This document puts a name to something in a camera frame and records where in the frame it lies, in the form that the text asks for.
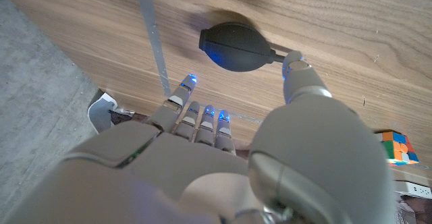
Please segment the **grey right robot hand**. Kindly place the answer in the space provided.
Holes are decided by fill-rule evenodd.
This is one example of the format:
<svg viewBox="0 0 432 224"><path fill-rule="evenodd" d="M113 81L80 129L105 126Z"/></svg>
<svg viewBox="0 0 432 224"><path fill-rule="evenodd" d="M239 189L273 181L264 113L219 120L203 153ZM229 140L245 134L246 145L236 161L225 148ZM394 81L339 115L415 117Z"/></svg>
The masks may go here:
<svg viewBox="0 0 432 224"><path fill-rule="evenodd" d="M144 123L73 148L7 223L393 223L387 154L298 51L283 60L284 106L236 155L226 112L201 111L188 75Z"/></svg>

